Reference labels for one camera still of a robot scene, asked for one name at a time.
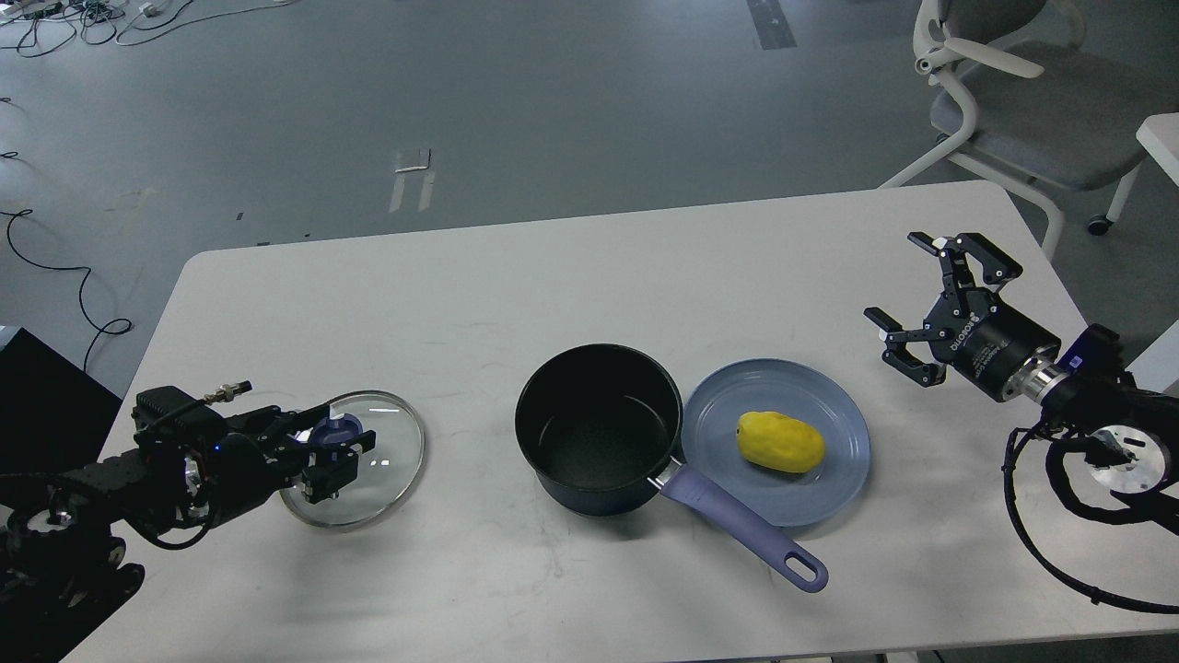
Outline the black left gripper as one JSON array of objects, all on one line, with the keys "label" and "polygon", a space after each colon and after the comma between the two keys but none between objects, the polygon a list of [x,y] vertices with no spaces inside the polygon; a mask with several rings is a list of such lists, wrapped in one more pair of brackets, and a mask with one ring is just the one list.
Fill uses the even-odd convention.
[{"label": "black left gripper", "polygon": [[[308,504],[334,499],[358,475],[376,432],[358,416],[320,403],[308,411],[262,407],[223,416],[206,403],[189,412],[189,523],[217,529],[264,504],[298,474]],[[295,449],[307,449],[307,462]]]}]

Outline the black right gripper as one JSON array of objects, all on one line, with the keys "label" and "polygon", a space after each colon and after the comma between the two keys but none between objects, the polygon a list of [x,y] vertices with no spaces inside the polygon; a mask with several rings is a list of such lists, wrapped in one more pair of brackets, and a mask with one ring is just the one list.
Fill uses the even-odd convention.
[{"label": "black right gripper", "polygon": [[[951,366],[994,401],[1010,401],[1021,390],[1017,374],[1030,357],[1053,360],[1061,348],[1060,337],[995,294],[1023,276],[1022,264],[981,232],[933,238],[914,231],[908,239],[938,260],[942,297],[935,298],[926,317],[929,327],[922,329],[905,329],[880,308],[864,309],[880,328],[881,360],[922,388],[943,383],[946,365]],[[918,360],[910,343],[930,343],[938,362]]]}]

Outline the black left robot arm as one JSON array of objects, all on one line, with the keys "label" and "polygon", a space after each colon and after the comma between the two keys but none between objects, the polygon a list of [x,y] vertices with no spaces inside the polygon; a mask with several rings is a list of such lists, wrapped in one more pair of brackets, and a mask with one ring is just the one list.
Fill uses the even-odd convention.
[{"label": "black left robot arm", "polygon": [[62,659],[141,587],[145,569],[126,562],[117,523],[176,553],[282,490],[318,504],[356,480],[378,441],[357,416],[330,403],[216,411],[248,390],[246,381],[203,396],[141,390],[134,448],[80,470],[4,475],[29,495],[4,525],[5,662]]}]

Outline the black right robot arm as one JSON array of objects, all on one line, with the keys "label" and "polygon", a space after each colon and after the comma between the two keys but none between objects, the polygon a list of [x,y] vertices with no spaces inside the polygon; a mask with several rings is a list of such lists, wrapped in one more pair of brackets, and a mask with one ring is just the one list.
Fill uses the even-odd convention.
[{"label": "black right robot arm", "polygon": [[1038,403],[1036,424],[1007,436],[1001,465],[1005,507],[1027,553],[1093,604],[1141,613],[1175,605],[1132,599],[1067,575],[1039,550],[1017,508],[1017,461],[1026,446],[1047,442],[1045,478],[1072,516],[1108,526],[1153,523],[1175,533],[1175,396],[1144,390],[1124,362],[1115,332],[1091,324],[1069,348],[1001,297],[1022,267],[979,232],[908,239],[938,260],[942,289],[916,329],[880,308],[864,311],[880,327],[881,360],[927,388],[948,370],[992,400]]}]

